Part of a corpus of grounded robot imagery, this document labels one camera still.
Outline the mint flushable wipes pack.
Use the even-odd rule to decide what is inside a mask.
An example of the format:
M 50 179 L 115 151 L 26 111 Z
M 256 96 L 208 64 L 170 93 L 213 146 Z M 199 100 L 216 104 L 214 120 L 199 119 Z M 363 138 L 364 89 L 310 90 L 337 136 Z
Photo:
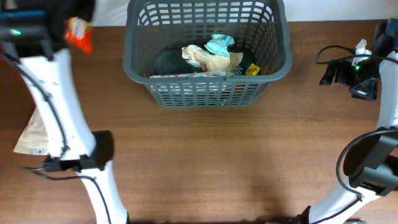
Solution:
M 212 54 L 229 57 L 228 47 L 234 45 L 234 39 L 229 35 L 212 34 L 211 40 L 205 44 L 205 48 Z

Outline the beige paper pouch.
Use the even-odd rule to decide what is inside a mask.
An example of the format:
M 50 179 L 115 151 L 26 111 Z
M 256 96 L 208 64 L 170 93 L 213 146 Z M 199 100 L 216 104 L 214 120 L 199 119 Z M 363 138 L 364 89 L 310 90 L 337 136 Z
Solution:
M 204 72 L 232 72 L 242 61 L 243 53 L 230 53 L 230 56 L 213 55 L 197 45 L 182 47 L 182 58 Z

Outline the orange San Remo pasta pack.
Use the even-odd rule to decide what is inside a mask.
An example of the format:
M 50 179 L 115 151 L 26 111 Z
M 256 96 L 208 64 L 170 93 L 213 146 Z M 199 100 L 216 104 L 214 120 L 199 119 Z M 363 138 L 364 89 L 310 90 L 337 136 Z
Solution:
M 67 21 L 64 39 L 72 45 L 82 49 L 86 54 L 90 54 L 93 50 L 91 43 L 92 34 L 93 28 L 90 22 L 79 17 L 73 17 Z

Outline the beige kraft stand-up pouch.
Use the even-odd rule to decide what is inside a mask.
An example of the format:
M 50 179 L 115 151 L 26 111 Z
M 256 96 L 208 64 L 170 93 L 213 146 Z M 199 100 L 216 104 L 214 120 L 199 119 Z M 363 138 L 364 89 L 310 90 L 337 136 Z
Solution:
M 45 156 L 49 153 L 47 130 L 37 108 L 20 135 L 14 152 L 34 156 Z

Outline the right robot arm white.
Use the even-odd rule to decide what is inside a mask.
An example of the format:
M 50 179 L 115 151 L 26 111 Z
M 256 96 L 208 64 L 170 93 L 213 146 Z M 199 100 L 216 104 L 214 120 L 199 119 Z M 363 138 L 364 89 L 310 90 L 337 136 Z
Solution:
M 294 223 L 349 223 L 367 203 L 397 191 L 397 19 L 375 28 L 370 50 L 366 40 L 350 55 L 326 61 L 321 85 L 348 86 L 353 98 L 381 99 L 377 128 L 352 140 L 336 162 L 339 184 L 320 202 L 307 207 Z

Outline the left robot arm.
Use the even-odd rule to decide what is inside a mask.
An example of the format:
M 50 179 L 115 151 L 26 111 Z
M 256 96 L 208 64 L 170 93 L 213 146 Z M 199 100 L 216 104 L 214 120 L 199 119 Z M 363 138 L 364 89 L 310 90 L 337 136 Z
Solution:
M 73 170 L 98 223 L 128 223 L 113 175 L 110 131 L 91 131 L 75 90 L 64 38 L 70 19 L 91 21 L 94 1 L 2 1 L 1 57 L 23 78 L 44 122 L 49 153 L 30 171 L 45 179 Z

